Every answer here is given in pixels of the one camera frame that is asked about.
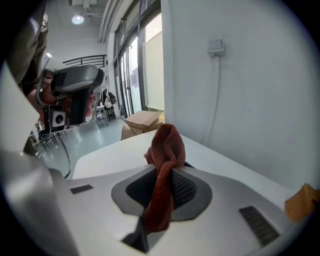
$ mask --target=railing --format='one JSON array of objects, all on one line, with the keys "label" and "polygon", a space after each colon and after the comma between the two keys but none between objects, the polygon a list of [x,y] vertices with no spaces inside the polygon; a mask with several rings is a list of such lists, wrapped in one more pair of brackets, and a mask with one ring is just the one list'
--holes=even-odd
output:
[{"label": "railing", "polygon": [[95,65],[98,68],[104,68],[107,65],[107,55],[93,55],[87,57],[74,58],[62,62],[68,67],[81,66],[81,65]]}]

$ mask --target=black slot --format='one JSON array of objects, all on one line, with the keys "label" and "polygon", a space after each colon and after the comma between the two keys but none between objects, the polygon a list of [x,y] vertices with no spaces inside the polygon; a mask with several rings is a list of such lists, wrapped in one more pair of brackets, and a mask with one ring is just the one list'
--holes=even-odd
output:
[{"label": "black slot", "polygon": [[241,208],[239,212],[263,247],[279,237],[279,233],[255,207]]},{"label": "black slot", "polygon": [[87,190],[91,190],[93,188],[94,187],[91,185],[83,185],[83,186],[77,186],[77,187],[70,188],[70,190],[71,190],[72,194],[78,194],[78,193],[81,193],[81,192],[84,192]]}]

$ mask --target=window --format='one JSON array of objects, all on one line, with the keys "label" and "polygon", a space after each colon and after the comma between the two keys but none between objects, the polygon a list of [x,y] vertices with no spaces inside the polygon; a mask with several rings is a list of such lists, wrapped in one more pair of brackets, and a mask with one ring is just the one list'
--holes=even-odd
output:
[{"label": "window", "polygon": [[144,45],[148,44],[148,49],[160,51],[162,56],[162,38],[157,40],[157,47],[154,43],[149,43],[162,32],[160,0],[134,0],[125,15],[123,16],[114,37],[114,73],[115,84],[117,86],[118,96],[121,98],[121,116],[126,118],[140,110],[149,110],[148,95],[150,102],[154,102],[153,97],[158,94],[158,101],[162,104],[154,103],[152,108],[163,110],[163,77],[160,82],[146,83],[146,78],[150,81],[153,77],[159,77],[163,74],[163,67],[160,67],[160,73],[157,68],[149,68],[145,74],[144,65],[150,64],[143,60]]}]

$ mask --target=orange object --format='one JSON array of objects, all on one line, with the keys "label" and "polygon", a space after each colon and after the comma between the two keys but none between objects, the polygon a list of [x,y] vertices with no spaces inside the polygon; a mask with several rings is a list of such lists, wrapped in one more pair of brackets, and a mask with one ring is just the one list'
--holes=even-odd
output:
[{"label": "orange object", "polygon": [[298,222],[311,215],[316,208],[315,204],[319,202],[319,190],[316,191],[309,184],[304,184],[293,197],[285,201],[284,211],[292,221]]},{"label": "orange object", "polygon": [[174,167],[183,167],[186,161],[185,145],[176,127],[172,124],[159,126],[144,157],[148,164],[155,164],[157,174],[151,201],[143,214],[149,234],[166,230],[174,210],[170,172]]}]

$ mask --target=white wall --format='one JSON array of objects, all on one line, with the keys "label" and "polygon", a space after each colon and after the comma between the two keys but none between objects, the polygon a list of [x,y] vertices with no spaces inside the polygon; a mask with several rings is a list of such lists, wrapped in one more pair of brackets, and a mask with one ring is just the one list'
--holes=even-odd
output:
[{"label": "white wall", "polygon": [[208,146],[287,188],[319,188],[319,53],[299,21],[252,0],[161,0],[161,11],[166,122],[203,141],[216,97],[206,42],[222,37]]},{"label": "white wall", "polygon": [[48,30],[46,52],[62,62],[75,58],[107,54],[107,44],[98,43],[99,28],[80,27]]}]

